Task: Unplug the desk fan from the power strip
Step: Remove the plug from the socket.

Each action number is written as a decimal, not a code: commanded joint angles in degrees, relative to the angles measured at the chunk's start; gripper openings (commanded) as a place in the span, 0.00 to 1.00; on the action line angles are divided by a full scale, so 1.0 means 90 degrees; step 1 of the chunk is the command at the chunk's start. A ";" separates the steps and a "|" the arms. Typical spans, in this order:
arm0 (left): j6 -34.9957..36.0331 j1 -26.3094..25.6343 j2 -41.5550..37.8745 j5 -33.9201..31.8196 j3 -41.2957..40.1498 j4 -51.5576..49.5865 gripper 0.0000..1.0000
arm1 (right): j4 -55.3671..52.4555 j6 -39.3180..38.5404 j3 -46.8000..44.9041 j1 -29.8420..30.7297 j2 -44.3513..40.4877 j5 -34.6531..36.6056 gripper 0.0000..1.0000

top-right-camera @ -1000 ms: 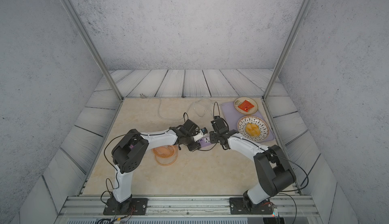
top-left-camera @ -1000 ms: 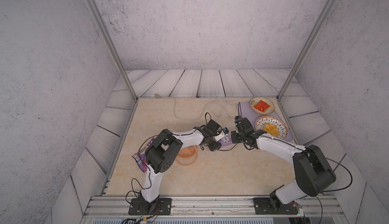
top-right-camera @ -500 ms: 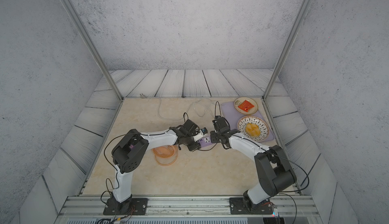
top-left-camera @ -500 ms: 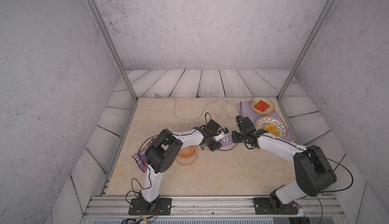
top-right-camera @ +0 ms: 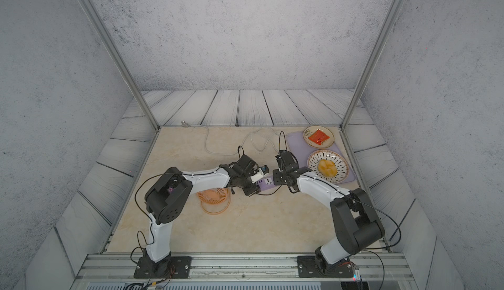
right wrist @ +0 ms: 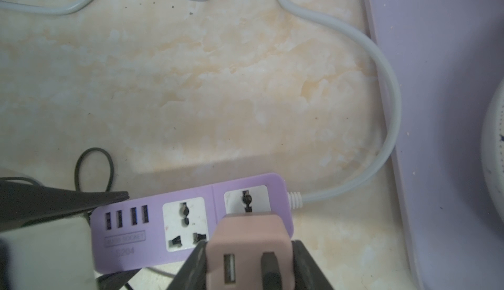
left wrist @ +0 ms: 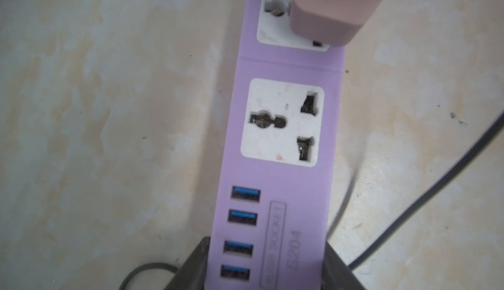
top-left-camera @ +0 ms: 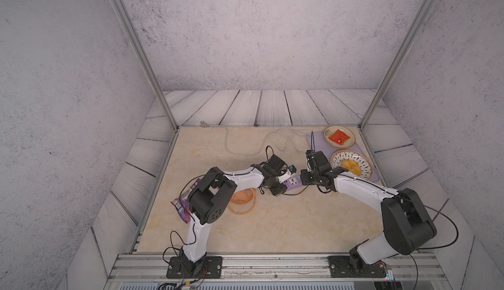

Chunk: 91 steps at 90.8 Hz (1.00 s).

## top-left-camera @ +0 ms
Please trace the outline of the purple power strip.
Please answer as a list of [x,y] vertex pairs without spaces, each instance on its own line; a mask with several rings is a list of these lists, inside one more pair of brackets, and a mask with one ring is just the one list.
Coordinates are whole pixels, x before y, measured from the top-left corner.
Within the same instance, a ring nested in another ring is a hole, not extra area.
[[283,182],[283,184],[287,187],[287,191],[295,190],[303,187],[303,183],[301,181],[300,175],[294,175]]

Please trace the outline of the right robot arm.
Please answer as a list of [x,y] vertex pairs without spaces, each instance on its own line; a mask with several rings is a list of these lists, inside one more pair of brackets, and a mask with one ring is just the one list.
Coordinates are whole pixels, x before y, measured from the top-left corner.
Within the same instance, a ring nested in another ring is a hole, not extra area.
[[[376,210],[382,219],[383,232],[349,251],[349,265],[364,270],[383,259],[410,255],[417,250],[443,249],[454,245],[460,236],[455,222],[441,211],[425,205],[410,188],[395,190],[357,177],[342,167],[332,167],[322,152],[306,151],[307,168],[301,171],[303,185],[315,185],[357,199]],[[453,241],[439,246],[424,245],[437,236],[437,227],[429,211],[445,217],[455,229]]]

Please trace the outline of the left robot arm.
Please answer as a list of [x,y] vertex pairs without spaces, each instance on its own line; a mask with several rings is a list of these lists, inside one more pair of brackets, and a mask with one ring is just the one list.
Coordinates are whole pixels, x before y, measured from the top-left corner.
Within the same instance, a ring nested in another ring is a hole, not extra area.
[[177,257],[187,269],[193,270],[207,255],[207,240],[212,224],[224,213],[233,195],[247,189],[272,188],[280,194],[286,191],[284,181],[297,172],[277,155],[241,171],[211,168],[199,176],[199,182],[189,192],[190,229]]

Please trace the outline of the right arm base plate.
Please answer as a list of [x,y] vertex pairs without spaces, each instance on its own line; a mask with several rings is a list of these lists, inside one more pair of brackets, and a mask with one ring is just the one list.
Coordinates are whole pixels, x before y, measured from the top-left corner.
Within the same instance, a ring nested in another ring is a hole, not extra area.
[[328,265],[332,278],[386,278],[388,276],[382,262],[369,265],[350,256],[329,256]]

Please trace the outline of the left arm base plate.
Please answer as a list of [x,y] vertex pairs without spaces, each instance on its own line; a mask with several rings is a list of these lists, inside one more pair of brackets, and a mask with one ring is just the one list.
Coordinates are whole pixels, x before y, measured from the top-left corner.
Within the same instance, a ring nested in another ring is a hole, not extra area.
[[192,262],[183,256],[181,259],[172,257],[169,261],[167,279],[219,279],[222,274],[223,258],[203,256]]

